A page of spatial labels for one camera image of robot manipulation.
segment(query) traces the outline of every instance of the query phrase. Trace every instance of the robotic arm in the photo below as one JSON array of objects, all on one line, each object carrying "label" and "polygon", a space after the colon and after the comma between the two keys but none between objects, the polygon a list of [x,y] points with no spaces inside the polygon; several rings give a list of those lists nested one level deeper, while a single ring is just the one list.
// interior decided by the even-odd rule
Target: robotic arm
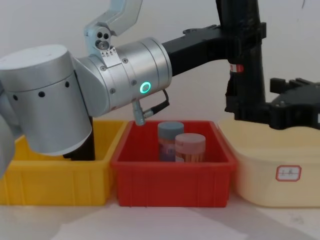
[{"label": "robotic arm", "polygon": [[[275,129],[320,129],[318,85],[272,79],[271,90],[281,95],[266,103],[261,51],[266,24],[257,0],[216,0],[220,25],[188,29],[163,44],[146,38],[115,48],[112,36],[135,24],[141,4],[111,1],[84,30],[87,57],[76,59],[64,46],[47,45],[0,59],[0,177],[14,154],[13,130],[23,133],[35,152],[68,154],[90,139],[90,117],[131,103],[136,124],[143,125],[169,105],[165,89],[172,76],[220,59],[230,63],[225,110],[235,119]],[[143,111],[140,99],[159,91],[164,102]]]}]

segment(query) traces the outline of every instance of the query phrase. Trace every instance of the gray lid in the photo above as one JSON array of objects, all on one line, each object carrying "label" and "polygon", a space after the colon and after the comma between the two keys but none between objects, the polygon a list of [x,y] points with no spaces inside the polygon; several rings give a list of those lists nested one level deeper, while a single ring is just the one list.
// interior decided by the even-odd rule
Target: gray lid
[{"label": "gray lid", "polygon": [[164,121],[158,124],[158,138],[175,140],[176,136],[185,132],[185,126],[178,121]]},{"label": "gray lid", "polygon": [[44,88],[73,72],[71,55],[62,45],[27,48],[0,58],[0,79],[7,92]]}]

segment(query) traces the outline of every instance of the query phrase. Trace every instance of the cream plastic tub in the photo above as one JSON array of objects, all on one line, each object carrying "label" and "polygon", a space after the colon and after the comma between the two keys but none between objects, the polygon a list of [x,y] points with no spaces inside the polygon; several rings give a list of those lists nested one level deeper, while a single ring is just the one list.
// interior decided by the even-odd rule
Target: cream plastic tub
[{"label": "cream plastic tub", "polygon": [[218,126],[238,159],[240,196],[266,207],[320,207],[320,130],[233,119]]}]

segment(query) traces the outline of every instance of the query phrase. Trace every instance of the pink lid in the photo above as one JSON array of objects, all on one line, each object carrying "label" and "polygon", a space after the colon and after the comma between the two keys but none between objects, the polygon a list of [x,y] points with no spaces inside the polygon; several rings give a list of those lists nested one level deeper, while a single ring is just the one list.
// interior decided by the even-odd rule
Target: pink lid
[{"label": "pink lid", "polygon": [[197,133],[183,133],[175,137],[175,151],[181,154],[202,154],[206,151],[206,137]]}]

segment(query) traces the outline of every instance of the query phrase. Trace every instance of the green led ring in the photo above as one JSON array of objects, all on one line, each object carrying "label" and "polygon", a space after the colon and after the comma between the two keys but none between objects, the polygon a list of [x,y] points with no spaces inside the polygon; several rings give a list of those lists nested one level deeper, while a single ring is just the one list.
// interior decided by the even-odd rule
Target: green led ring
[{"label": "green led ring", "polygon": [[149,92],[151,89],[151,83],[148,81],[145,81],[144,83],[141,84],[140,86],[140,93],[142,94],[146,94],[147,92]]}]

